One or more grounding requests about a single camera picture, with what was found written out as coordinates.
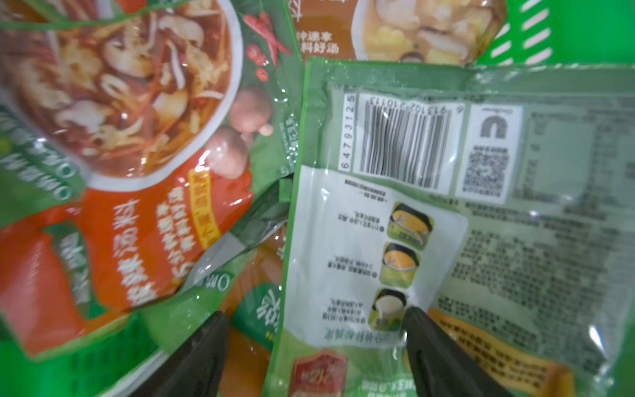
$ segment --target plastic wrapper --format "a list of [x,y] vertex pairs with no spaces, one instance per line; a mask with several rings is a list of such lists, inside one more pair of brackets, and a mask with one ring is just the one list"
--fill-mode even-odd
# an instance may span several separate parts
[[306,70],[264,396],[416,396],[400,332],[411,306],[514,395],[620,384],[633,71]]
[[[0,24],[0,227],[7,245],[48,245],[3,269],[21,276],[3,280],[0,312],[22,312],[8,325],[30,355],[91,332],[37,325],[69,290],[114,313],[175,293],[252,199],[293,171],[302,63],[292,31],[284,2],[228,0]],[[49,267],[59,282],[46,302],[15,302]]]
[[464,65],[507,18],[505,0],[291,0],[305,57]]
[[[223,397],[260,396],[277,332],[288,203],[272,188],[192,270],[183,290],[142,311],[159,347],[172,353],[214,311],[229,318]],[[219,267],[217,260],[230,260]]]

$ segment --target qr code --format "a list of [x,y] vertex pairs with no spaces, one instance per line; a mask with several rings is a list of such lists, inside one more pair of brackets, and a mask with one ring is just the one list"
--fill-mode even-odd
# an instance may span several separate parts
[[509,160],[504,147],[474,146],[467,159],[463,191],[500,197]]

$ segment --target barcode number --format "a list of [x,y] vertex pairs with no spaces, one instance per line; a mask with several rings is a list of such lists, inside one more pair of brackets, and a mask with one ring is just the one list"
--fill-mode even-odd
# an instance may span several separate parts
[[342,115],[342,146],[340,147],[339,169],[351,170],[353,157],[353,142],[355,133],[355,104],[357,94],[346,94],[344,98],[344,113]]

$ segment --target hot and sour soup package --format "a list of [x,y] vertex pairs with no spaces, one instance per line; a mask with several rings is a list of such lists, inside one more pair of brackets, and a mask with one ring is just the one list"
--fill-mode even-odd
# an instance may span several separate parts
[[264,395],[417,395],[410,306],[514,395],[606,395],[633,313],[634,82],[310,58]]
[[[91,332],[44,344],[22,333],[63,328],[44,300],[55,307],[72,291],[77,316],[88,302],[120,313],[173,294],[253,198],[293,171],[302,69],[285,6],[195,0],[0,25],[0,243],[20,229],[47,251],[3,269],[2,313],[29,354]],[[65,276],[16,306],[21,275],[44,267]],[[16,307],[29,316],[15,320]]]

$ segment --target soup bowl image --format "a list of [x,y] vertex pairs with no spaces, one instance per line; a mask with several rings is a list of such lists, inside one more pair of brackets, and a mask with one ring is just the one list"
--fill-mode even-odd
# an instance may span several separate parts
[[392,239],[423,250],[433,229],[434,219],[403,203],[397,203],[392,210],[386,233]]
[[359,0],[351,38],[360,60],[464,65],[506,18],[505,0]]
[[368,325],[379,331],[398,331],[406,312],[406,294],[383,288],[375,296]]
[[383,285],[408,288],[415,279],[421,257],[408,247],[388,243],[384,247],[379,281]]
[[194,0],[27,31],[0,53],[20,118],[91,187],[134,191],[166,178],[218,130],[240,84],[243,39],[230,0]]

